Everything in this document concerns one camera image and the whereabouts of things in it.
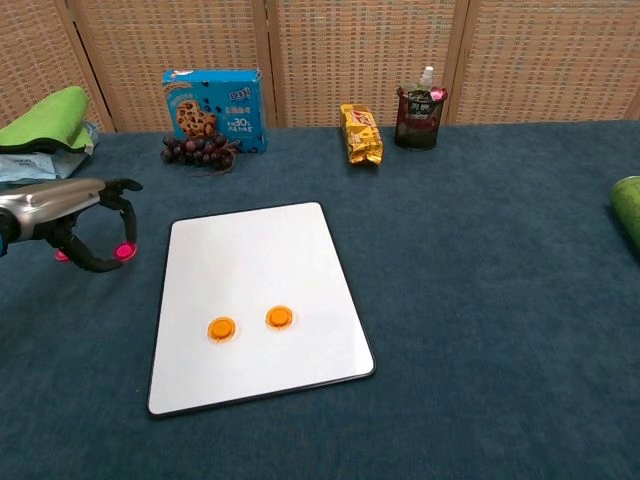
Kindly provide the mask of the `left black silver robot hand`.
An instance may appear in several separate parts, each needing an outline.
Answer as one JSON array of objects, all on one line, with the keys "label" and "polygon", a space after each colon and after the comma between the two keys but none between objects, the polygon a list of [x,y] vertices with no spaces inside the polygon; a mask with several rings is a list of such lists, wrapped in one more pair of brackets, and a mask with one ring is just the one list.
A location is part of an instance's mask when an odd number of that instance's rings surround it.
[{"label": "left black silver robot hand", "polygon": [[[1,195],[1,254],[13,243],[44,240],[56,254],[83,270],[106,273],[130,261],[137,253],[137,218],[126,191],[140,191],[133,179],[76,178],[55,180],[10,190]],[[119,213],[125,240],[103,259],[74,234],[79,216],[102,206]]]}]

